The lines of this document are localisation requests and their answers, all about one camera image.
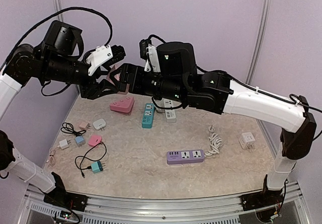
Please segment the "pink cube socket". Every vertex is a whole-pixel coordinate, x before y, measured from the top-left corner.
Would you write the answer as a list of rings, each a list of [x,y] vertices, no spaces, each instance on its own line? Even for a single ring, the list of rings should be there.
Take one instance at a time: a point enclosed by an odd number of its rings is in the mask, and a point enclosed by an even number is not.
[[[110,72],[108,73],[108,75],[106,76],[106,80],[109,81],[110,83],[112,83],[113,85],[115,85],[112,81],[112,79],[115,79],[117,81],[120,80],[120,73],[116,73],[113,76],[110,76],[111,73],[113,73],[114,71],[116,71],[119,67],[121,66],[120,63],[116,63],[111,67]],[[118,92],[118,94],[120,95],[127,95],[128,94],[128,88],[126,88],[125,92]]]

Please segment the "beige pink charger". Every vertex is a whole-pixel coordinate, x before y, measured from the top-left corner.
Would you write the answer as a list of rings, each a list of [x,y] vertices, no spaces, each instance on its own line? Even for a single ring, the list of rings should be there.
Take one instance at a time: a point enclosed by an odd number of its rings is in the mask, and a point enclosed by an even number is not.
[[[81,122],[80,124],[79,124],[79,126],[78,126],[81,130],[85,130],[85,131],[87,131],[87,130],[89,130],[89,129],[91,129],[91,125],[90,125],[90,123],[89,122],[85,122],[85,121],[83,121],[83,122]]]

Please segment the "white power strip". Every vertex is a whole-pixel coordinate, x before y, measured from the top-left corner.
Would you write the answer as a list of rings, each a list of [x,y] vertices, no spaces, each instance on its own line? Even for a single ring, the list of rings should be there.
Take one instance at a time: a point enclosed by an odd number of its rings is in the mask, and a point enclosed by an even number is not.
[[[166,122],[167,123],[176,123],[176,113],[175,110],[171,110],[170,107],[174,107],[174,104],[172,100],[163,99],[164,107],[165,109],[165,116],[166,116]]]

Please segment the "white cube socket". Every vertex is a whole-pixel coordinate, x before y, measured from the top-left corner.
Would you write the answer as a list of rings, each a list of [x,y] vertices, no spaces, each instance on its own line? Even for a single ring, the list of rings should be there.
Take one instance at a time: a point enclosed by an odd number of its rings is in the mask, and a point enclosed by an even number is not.
[[[244,132],[241,134],[238,141],[242,149],[250,149],[253,147],[256,140],[251,132]]]

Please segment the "purple power strip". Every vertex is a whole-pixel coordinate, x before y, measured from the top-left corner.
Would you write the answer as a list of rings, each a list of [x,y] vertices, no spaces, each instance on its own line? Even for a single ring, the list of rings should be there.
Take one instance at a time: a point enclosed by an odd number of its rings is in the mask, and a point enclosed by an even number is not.
[[[167,164],[194,164],[202,163],[205,159],[204,150],[168,151]]]

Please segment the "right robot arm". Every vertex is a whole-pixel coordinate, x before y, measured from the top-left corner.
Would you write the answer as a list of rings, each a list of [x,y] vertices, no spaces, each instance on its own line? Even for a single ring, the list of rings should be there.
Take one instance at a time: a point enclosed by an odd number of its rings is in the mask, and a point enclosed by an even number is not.
[[[193,45],[165,42],[156,49],[160,70],[125,63],[120,67],[120,90],[177,101],[182,108],[192,107],[215,114],[236,114],[281,128],[281,146],[272,170],[265,180],[265,189],[257,195],[260,205],[267,206],[294,168],[305,157],[316,132],[314,108],[304,96],[290,94],[285,98],[244,84],[222,70],[200,70]]]

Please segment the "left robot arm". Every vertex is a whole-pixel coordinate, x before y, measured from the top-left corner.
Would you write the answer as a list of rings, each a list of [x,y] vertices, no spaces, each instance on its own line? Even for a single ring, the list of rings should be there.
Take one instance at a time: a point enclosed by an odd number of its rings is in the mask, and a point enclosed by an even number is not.
[[[101,76],[108,75],[111,66],[124,59],[124,48],[105,43],[85,51],[81,29],[56,20],[55,15],[48,20],[50,27],[39,45],[34,47],[19,40],[1,66],[1,113],[6,112],[31,78],[37,78],[43,87],[52,81],[77,85],[81,96],[90,100],[118,92],[115,79],[102,80]],[[60,176],[23,158],[4,132],[1,133],[1,169],[50,193],[59,206],[70,202]]]

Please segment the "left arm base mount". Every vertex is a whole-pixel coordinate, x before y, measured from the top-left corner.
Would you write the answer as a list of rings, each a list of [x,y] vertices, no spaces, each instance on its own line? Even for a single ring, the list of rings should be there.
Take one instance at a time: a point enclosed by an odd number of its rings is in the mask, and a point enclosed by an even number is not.
[[[44,202],[52,205],[64,207],[66,209],[84,212],[88,197],[86,195],[66,192],[64,195],[45,195]]]

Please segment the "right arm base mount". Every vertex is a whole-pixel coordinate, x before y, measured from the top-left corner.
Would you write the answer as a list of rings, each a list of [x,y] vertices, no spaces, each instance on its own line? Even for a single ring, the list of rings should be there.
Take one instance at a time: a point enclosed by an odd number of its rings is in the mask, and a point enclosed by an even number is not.
[[[282,190],[271,191],[263,189],[258,192],[244,194],[240,197],[243,211],[254,210],[281,203],[283,200]]]

